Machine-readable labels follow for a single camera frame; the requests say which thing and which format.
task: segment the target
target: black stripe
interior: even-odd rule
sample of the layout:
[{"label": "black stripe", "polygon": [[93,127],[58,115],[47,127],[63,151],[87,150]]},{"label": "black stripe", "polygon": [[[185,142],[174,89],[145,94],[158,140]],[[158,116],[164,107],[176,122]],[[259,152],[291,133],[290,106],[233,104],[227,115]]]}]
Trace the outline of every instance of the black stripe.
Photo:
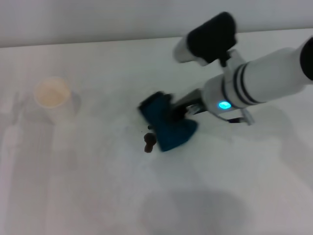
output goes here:
[{"label": "black stripe", "polygon": [[235,92],[237,94],[237,97],[239,98],[239,100],[246,104],[246,105],[254,105],[253,103],[249,103],[247,102],[243,97],[242,95],[240,94],[239,92],[239,89],[238,89],[238,84],[237,84],[237,78],[238,78],[238,72],[239,70],[243,67],[244,65],[240,65],[238,66],[238,68],[236,69],[235,73],[234,73],[234,76],[233,76],[233,82],[234,82],[234,89],[235,89]]},{"label": "black stripe", "polygon": [[245,87],[245,83],[244,83],[244,73],[245,73],[245,70],[246,70],[246,66],[248,65],[248,63],[245,64],[245,66],[243,67],[242,71],[241,71],[241,76],[240,76],[240,84],[241,84],[241,88],[243,89],[243,92],[245,94],[245,96],[249,99],[249,101],[253,102],[253,103],[257,103],[257,104],[261,104],[263,102],[259,102],[259,101],[256,101],[255,99],[253,99],[248,91],[246,90],[246,87]]},{"label": "black stripe", "polygon": [[226,95],[226,90],[225,90],[225,81],[224,81],[224,78],[223,78],[223,81],[222,81],[222,94],[223,94],[223,96],[224,96],[224,99],[225,99],[228,103],[230,103],[230,105],[231,105],[232,107],[234,107],[234,108],[236,108],[236,109],[242,109],[242,108],[240,108],[240,107],[234,105],[234,104],[229,100],[229,98],[227,97],[227,95]]}]

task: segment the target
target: teal led light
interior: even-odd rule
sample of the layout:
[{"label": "teal led light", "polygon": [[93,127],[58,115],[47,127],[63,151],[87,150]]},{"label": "teal led light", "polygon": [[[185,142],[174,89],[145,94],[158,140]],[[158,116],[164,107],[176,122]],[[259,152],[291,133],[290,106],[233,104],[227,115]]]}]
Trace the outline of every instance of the teal led light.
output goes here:
[{"label": "teal led light", "polygon": [[222,101],[222,102],[219,103],[219,107],[221,109],[230,109],[231,105],[227,101]]}]

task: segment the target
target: small brown object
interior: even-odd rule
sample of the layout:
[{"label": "small brown object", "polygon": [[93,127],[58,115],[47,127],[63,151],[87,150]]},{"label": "small brown object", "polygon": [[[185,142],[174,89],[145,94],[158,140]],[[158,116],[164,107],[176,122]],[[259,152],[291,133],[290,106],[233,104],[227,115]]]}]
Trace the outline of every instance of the small brown object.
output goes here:
[{"label": "small brown object", "polygon": [[146,146],[145,146],[145,152],[146,153],[151,153],[153,146],[157,143],[157,138],[155,136],[155,134],[153,133],[147,133],[143,139],[146,142]]}]

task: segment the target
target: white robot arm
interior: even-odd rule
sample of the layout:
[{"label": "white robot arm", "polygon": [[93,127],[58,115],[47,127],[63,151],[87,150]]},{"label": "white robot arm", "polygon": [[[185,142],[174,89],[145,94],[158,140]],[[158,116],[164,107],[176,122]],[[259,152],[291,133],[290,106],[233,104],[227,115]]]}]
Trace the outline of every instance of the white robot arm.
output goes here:
[{"label": "white robot arm", "polygon": [[221,13],[183,37],[174,50],[174,58],[185,63],[197,61],[205,66],[219,59],[223,74],[209,79],[202,89],[193,91],[173,105],[181,115],[187,107],[194,114],[208,111],[216,117],[240,109],[243,117],[231,123],[253,123],[246,110],[313,84],[313,38],[297,49],[283,48],[254,61],[246,62],[236,50],[236,25],[229,13]]}]

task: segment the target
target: white wall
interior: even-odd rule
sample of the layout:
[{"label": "white wall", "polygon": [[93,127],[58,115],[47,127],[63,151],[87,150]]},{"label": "white wall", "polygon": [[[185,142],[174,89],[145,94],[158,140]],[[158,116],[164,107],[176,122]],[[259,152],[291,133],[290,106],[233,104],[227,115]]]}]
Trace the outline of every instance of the white wall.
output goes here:
[{"label": "white wall", "polygon": [[221,11],[239,31],[313,27],[312,0],[1,0],[0,47],[179,36]]}]

